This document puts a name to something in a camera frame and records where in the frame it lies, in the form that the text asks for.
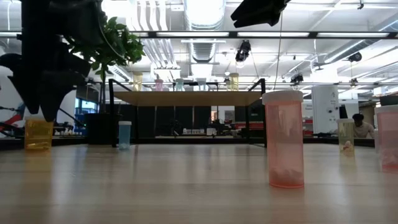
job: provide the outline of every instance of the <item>person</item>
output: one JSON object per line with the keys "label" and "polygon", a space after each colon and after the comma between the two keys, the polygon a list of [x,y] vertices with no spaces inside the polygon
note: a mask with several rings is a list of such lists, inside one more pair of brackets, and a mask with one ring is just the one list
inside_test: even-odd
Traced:
{"label": "person", "polygon": [[366,138],[368,133],[374,138],[374,127],[373,125],[363,121],[364,116],[362,114],[354,114],[353,119],[355,122],[354,137]]}

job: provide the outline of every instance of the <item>wooden table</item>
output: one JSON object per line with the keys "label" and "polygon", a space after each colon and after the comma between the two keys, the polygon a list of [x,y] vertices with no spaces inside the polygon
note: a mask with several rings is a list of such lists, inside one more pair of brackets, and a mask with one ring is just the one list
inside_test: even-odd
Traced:
{"label": "wooden table", "polygon": [[0,152],[0,223],[398,223],[398,175],[372,148],[305,145],[305,188],[268,184],[250,145]]}

